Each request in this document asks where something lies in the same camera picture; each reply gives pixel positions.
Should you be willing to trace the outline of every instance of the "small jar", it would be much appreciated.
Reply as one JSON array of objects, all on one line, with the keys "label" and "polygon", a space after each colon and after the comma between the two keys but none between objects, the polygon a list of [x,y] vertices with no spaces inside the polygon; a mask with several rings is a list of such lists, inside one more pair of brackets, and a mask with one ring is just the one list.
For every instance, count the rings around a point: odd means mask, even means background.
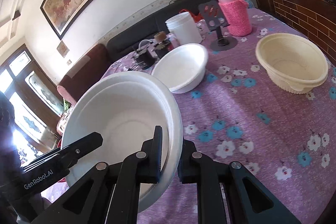
[{"label": "small jar", "polygon": [[157,42],[154,45],[153,51],[157,54],[158,58],[161,59],[164,57],[168,52],[174,49],[174,46],[167,38],[165,32],[159,32],[154,36],[154,40]]},{"label": "small jar", "polygon": [[137,65],[142,69],[149,69],[155,63],[155,58],[152,57],[147,48],[138,49],[133,53],[132,58]]}]

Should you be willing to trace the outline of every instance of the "black sofa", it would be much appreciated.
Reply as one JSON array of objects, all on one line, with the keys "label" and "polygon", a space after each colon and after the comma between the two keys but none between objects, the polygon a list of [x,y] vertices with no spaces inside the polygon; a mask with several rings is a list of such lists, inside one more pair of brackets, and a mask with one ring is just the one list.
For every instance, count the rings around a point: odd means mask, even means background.
[{"label": "black sofa", "polygon": [[178,0],[119,33],[106,45],[112,62],[137,49],[141,40],[153,38],[161,31],[169,33],[165,21],[177,15],[182,9],[187,9],[197,15],[198,5],[208,1],[211,0]]}]

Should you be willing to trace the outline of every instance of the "pink knitted cover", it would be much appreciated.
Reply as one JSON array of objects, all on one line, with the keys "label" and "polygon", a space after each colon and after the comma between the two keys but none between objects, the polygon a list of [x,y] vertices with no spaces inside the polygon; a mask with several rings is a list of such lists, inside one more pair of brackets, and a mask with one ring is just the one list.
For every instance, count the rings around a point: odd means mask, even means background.
[{"label": "pink knitted cover", "polygon": [[219,6],[230,24],[228,27],[230,34],[244,37],[252,32],[252,25],[247,14],[248,4],[244,0],[219,3]]}]

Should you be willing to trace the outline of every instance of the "brick pattern panel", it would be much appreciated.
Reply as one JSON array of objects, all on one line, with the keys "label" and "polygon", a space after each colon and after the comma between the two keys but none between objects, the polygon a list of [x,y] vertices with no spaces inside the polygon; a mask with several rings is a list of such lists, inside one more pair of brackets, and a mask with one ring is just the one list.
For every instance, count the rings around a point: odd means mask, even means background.
[{"label": "brick pattern panel", "polygon": [[315,43],[336,66],[336,24],[287,0],[273,0],[278,17]]}]

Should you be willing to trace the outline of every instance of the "white plastic container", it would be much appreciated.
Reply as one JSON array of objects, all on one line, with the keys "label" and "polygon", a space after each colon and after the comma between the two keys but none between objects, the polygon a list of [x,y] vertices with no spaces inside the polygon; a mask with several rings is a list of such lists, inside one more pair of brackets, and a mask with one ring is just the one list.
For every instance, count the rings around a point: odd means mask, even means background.
[{"label": "white plastic container", "polygon": [[181,45],[201,43],[202,37],[198,32],[193,17],[189,12],[173,16],[166,21],[167,28],[172,32]]},{"label": "white plastic container", "polygon": [[271,80],[291,93],[307,93],[328,76],[324,54],[298,35],[276,33],[264,37],[257,44],[256,57]]},{"label": "white plastic container", "polygon": [[96,83],[75,105],[62,147],[94,131],[103,144],[70,169],[69,186],[98,162],[111,165],[139,151],[143,141],[153,138],[156,125],[163,129],[161,177],[158,184],[141,184],[139,212],[164,193],[176,172],[183,142],[181,114],[168,88],[144,72],[119,72]]},{"label": "white plastic container", "polygon": [[167,53],[156,64],[152,75],[172,93],[185,93],[197,87],[204,78],[208,58],[204,46],[186,44]]}]

